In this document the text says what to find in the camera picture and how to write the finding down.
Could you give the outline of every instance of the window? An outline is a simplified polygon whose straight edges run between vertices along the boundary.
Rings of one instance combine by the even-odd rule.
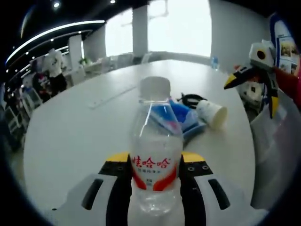
[[[149,51],[211,55],[212,21],[208,0],[155,0],[148,8]]]
[[[106,24],[105,47],[108,57],[133,51],[133,11],[129,9]]]

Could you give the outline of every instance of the white robot part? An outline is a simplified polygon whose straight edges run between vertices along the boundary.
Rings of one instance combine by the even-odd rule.
[[[249,57],[251,64],[266,70],[270,70],[274,66],[275,48],[270,41],[266,40],[253,43],[251,45]]]

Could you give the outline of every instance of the ceiling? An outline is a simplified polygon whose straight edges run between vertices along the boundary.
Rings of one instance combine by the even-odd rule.
[[[15,69],[22,69],[28,64],[28,61],[32,59],[32,56],[41,56],[47,53],[50,48],[57,49],[68,45],[68,38],[74,35],[75,32],[85,31],[82,33],[84,39],[89,32],[98,29],[103,24],[70,27],[54,32],[51,35],[46,35],[20,50],[5,66],[6,59],[14,51],[13,47],[19,47],[35,35],[63,24],[87,20],[108,20],[129,7],[136,8],[148,2],[148,0],[116,0],[115,4],[110,4],[110,0],[59,0],[60,7],[54,8],[53,5],[55,1],[56,0],[8,1],[6,11],[8,15],[10,15],[7,18],[9,23],[4,24],[4,29],[7,31],[6,42],[0,56],[1,74],[5,74],[5,76],[0,76],[0,79],[7,81],[12,78],[12,76],[15,75]],[[263,16],[269,16],[273,12],[265,1],[255,0],[252,1],[252,3],[243,0],[229,1],[251,8]],[[68,33],[70,35],[55,38]],[[41,43],[43,43],[43,45],[32,49]]]

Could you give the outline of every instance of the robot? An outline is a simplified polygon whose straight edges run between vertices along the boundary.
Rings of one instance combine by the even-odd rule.
[[[238,86],[255,76],[259,82],[267,87],[267,98],[269,103],[269,116],[272,119],[278,108],[278,84],[273,72],[276,49],[270,41],[262,40],[261,43],[253,43],[249,53],[250,63],[240,66],[238,70],[230,74],[224,89]]]
[[[116,154],[99,174],[71,189],[66,202],[46,218],[56,226],[127,226],[131,179],[129,153]],[[240,188],[213,174],[196,153],[182,152],[179,179],[185,226],[253,226],[268,213],[251,207]]]

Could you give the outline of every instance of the bottle label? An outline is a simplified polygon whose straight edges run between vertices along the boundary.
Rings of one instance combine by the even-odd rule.
[[[131,156],[133,179],[142,190],[164,191],[178,177],[179,161],[170,157]]]

